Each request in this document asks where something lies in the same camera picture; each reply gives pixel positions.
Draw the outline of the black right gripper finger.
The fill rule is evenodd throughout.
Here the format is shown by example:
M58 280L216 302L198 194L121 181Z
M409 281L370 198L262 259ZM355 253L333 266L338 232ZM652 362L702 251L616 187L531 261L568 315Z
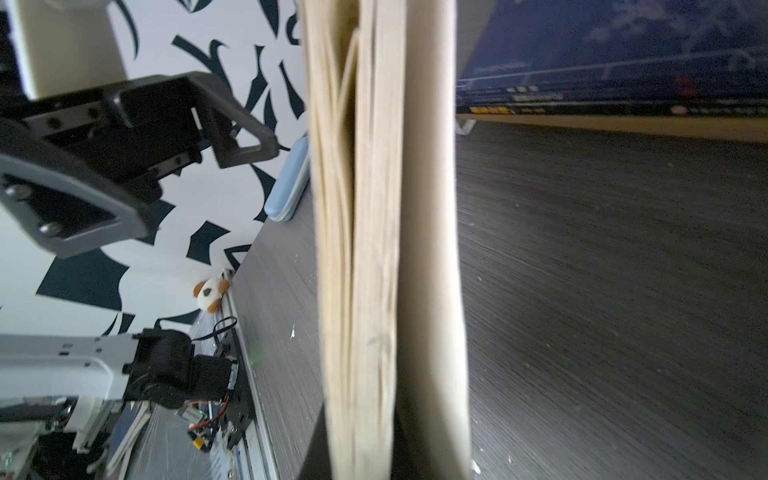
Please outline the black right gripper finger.
M220 168L268 161L279 155L274 132L254 118L217 76L190 72L183 78L190 85L203 136L210 142ZM258 144L241 147L236 140L236 127L253 135Z

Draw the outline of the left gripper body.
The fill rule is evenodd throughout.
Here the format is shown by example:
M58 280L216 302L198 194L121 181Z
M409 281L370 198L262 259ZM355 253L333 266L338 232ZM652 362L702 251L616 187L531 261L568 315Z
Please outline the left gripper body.
M201 159L184 77L1 106L1 203L62 258L156 233L161 178Z

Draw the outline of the navy book vertical label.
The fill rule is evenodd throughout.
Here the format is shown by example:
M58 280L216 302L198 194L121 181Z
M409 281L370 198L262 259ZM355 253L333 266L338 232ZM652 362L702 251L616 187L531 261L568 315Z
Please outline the navy book vertical label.
M469 479L456 5L300 13L330 474Z

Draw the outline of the navy book yellow label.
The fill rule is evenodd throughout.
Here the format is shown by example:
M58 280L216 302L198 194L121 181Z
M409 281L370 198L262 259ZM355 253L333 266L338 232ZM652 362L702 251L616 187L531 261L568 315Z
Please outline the navy book yellow label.
M767 100L767 90L740 89L729 91L724 86L714 89L693 88L681 85L638 84L579 86L567 85L559 89L555 85L541 87L513 86L499 88L461 88L457 90L459 106L483 106L501 104L565 104L565 103L618 103L641 101L683 101L683 102L735 102L749 103Z

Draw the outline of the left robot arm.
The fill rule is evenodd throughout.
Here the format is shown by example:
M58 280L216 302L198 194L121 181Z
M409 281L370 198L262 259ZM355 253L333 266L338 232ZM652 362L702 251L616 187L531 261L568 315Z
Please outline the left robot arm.
M41 247L69 258L158 230L160 180L211 148L223 168L276 154L272 132L215 75L153 76L1 112L1 202ZM1 378L18 397L226 403L239 365L179 331L5 335Z

